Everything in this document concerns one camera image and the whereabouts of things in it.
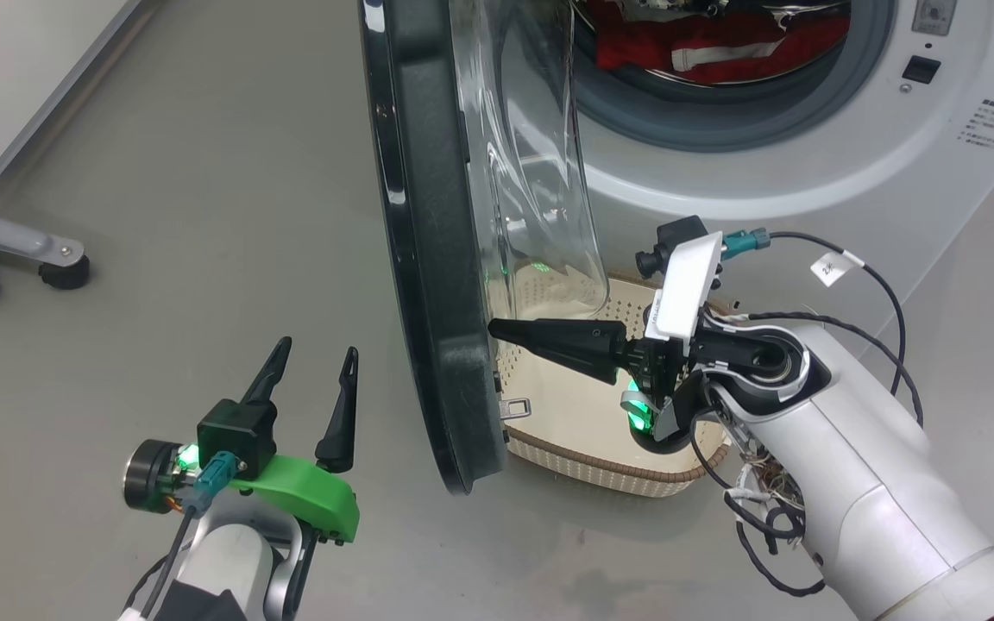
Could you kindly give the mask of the black glass washing machine door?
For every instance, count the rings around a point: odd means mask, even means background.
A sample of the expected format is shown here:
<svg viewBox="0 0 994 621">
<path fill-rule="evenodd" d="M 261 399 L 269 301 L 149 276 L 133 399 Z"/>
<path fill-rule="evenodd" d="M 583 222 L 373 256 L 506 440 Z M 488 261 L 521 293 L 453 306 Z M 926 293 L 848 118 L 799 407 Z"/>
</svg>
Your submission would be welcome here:
<svg viewBox="0 0 994 621">
<path fill-rule="evenodd" d="M 573 0 L 356 0 L 419 409 L 455 495 L 506 465 L 492 319 L 610 295 L 577 134 Z"/>
</svg>

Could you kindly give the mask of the black caster wheel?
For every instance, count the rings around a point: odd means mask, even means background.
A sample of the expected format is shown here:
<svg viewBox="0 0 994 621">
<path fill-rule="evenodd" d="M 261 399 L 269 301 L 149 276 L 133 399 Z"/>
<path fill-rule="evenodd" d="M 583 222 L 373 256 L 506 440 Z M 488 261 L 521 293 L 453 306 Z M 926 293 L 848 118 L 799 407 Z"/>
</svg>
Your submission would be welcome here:
<svg viewBox="0 0 994 621">
<path fill-rule="evenodd" d="M 91 263 L 87 256 L 80 255 L 78 262 L 71 265 L 42 263 L 38 275 L 44 284 L 60 291 L 74 291 L 87 286 L 91 278 Z"/>
</svg>

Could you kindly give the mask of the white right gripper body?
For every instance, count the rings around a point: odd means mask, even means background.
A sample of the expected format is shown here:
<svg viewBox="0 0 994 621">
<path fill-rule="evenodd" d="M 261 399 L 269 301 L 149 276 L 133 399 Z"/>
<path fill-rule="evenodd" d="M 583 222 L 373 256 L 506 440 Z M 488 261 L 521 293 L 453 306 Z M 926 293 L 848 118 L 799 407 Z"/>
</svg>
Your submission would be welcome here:
<svg viewBox="0 0 994 621">
<path fill-rule="evenodd" d="M 721 232 L 679 244 L 670 252 L 665 279 L 645 318 L 644 335 L 630 342 L 624 393 L 636 444 L 653 455 L 673 455 L 693 441 L 691 424 L 705 409 L 705 371 L 695 361 L 695 331 L 713 287 Z"/>
</svg>

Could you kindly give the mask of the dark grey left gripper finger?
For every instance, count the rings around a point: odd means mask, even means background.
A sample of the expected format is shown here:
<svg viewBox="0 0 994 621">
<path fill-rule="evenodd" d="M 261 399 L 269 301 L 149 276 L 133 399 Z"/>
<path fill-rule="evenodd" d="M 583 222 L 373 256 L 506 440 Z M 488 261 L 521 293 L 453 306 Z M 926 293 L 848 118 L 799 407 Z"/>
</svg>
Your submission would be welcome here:
<svg viewBox="0 0 994 621">
<path fill-rule="evenodd" d="M 317 467 L 343 474 L 354 467 L 359 351 L 349 347 L 340 370 L 339 393 L 326 432 L 317 443 Z"/>
<path fill-rule="evenodd" d="M 284 376 L 292 345 L 291 337 L 280 338 L 241 398 L 241 405 L 267 404 L 271 401 L 274 389 Z"/>
</svg>

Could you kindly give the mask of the grey metal stand leg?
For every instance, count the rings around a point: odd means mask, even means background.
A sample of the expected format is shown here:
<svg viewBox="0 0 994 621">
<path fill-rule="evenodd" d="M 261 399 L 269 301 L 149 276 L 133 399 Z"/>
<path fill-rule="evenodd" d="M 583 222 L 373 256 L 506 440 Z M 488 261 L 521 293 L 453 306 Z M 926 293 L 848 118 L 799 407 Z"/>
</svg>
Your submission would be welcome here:
<svg viewBox="0 0 994 621">
<path fill-rule="evenodd" d="M 57 267 L 71 267 L 86 259 L 79 241 L 24 227 L 0 217 L 0 251 Z"/>
</svg>

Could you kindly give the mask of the white washing machine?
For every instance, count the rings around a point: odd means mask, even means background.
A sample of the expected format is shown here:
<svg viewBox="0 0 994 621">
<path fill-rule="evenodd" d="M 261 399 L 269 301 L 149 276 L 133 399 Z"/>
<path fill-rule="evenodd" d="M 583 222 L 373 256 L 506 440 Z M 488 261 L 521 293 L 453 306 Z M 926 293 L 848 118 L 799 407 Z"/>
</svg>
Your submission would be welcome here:
<svg viewBox="0 0 994 621">
<path fill-rule="evenodd" d="M 994 0 L 784 0 L 846 34 L 763 81 L 699 85 L 595 60 L 575 11 L 585 178 L 607 270 L 635 278 L 659 224 L 823 237 L 904 300 L 994 189 Z"/>
</svg>

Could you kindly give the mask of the red white garment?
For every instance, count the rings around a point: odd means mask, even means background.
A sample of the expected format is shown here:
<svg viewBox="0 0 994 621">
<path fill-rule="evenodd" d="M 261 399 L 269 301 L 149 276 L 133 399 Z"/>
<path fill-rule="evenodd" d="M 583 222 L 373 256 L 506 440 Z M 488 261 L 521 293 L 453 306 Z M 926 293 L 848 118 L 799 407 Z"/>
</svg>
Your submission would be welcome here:
<svg viewBox="0 0 994 621">
<path fill-rule="evenodd" d="M 639 68 L 699 86 L 770 81 L 828 55 L 849 0 L 577 0 L 605 71 Z"/>
</svg>

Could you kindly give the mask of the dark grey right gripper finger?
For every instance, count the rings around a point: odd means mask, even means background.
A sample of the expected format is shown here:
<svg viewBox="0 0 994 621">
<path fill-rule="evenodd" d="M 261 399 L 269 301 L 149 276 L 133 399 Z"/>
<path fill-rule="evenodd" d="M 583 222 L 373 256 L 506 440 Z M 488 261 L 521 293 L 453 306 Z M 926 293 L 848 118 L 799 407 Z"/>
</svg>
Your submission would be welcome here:
<svg viewBox="0 0 994 621">
<path fill-rule="evenodd" d="M 616 321 L 493 319 L 488 331 L 497 341 L 512 343 L 538 356 L 544 353 L 605 356 L 618 353 L 628 342 L 626 326 Z"/>
<path fill-rule="evenodd" d="M 614 386 L 625 365 L 626 342 L 529 343 L 520 348 L 582 376 Z"/>
</svg>

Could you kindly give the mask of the cream perforated laundry basket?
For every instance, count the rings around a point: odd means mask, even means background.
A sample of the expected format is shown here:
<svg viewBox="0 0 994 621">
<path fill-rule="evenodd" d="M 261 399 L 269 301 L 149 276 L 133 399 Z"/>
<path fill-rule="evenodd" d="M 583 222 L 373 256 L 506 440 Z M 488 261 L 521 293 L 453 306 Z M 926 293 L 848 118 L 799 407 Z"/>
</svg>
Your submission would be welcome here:
<svg viewBox="0 0 994 621">
<path fill-rule="evenodd" d="M 521 264 L 492 292 L 527 319 L 619 321 L 635 338 L 643 334 L 643 311 L 652 301 L 650 287 L 616 279 L 603 298 L 595 279 L 541 262 Z M 506 423 L 509 451 L 557 474 L 643 498 L 669 498 L 703 476 L 698 455 L 718 465 L 730 451 L 727 433 L 714 422 L 698 424 L 694 447 L 683 444 L 667 455 L 645 451 L 620 406 L 626 373 L 618 384 L 605 385 L 508 343 L 498 346 L 497 368 L 502 397 L 525 398 L 530 405 L 527 417 Z"/>
</svg>

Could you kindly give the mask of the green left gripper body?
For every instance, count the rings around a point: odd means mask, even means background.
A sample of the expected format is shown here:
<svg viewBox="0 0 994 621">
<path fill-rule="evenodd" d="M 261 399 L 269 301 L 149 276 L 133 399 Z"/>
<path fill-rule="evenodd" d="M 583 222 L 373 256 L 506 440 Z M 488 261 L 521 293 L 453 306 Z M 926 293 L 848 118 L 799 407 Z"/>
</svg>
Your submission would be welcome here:
<svg viewBox="0 0 994 621">
<path fill-rule="evenodd" d="M 229 490 L 249 492 L 285 515 L 307 523 L 338 545 L 353 543 L 360 512 L 354 491 L 342 477 L 298 457 L 276 455 L 259 479 L 239 480 L 236 457 L 217 453 L 202 464 L 198 445 L 146 440 L 123 472 L 123 500 L 131 510 L 166 514 L 190 511 L 201 518 Z"/>
</svg>

